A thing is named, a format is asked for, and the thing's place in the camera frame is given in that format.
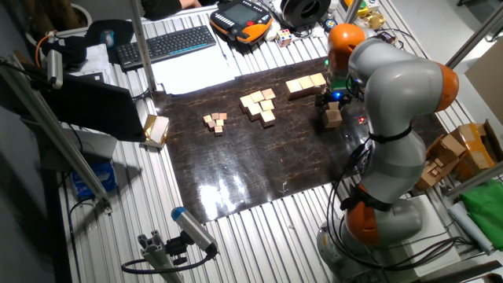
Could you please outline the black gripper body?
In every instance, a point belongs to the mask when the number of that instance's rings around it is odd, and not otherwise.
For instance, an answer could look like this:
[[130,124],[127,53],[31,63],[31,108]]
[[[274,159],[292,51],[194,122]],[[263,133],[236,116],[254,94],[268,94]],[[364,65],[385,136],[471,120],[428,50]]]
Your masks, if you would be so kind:
[[341,99],[343,98],[345,93],[335,91],[335,92],[326,92],[323,95],[325,99],[325,105],[327,105],[329,102],[339,102],[341,104]]

